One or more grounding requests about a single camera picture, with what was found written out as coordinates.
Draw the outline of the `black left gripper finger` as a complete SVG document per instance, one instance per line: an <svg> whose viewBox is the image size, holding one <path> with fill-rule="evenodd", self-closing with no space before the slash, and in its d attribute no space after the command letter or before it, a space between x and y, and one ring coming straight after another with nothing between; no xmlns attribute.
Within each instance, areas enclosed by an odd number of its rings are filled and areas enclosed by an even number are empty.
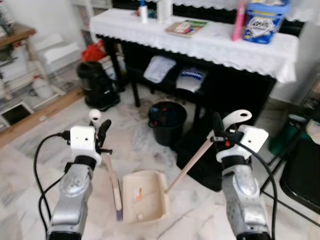
<svg viewBox="0 0 320 240"><path fill-rule="evenodd" d="M110 126L112 125L112 121L110 119L106 119L98 128L98 146L103 146L105 144L106 133L108 132Z"/></svg>

